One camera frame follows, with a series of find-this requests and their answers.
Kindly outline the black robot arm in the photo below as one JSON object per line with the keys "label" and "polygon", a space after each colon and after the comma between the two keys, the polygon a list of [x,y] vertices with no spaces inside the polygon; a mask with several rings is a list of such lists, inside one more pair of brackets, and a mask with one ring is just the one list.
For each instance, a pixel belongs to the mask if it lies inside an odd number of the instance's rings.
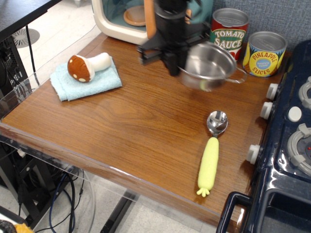
{"label": "black robot arm", "polygon": [[142,64],[161,60],[171,76],[185,67],[190,47],[209,40],[210,24],[188,24],[187,0],[155,0],[155,35],[138,46]]}

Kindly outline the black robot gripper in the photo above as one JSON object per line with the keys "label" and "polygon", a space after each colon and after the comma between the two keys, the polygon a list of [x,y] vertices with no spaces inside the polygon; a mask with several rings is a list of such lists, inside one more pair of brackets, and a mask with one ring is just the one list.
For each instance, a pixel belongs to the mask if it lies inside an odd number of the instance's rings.
{"label": "black robot gripper", "polygon": [[140,60],[147,64],[162,60],[171,76],[179,74],[178,65],[184,65],[190,47],[207,40],[210,24],[188,24],[186,4],[155,4],[155,35],[138,47]]}

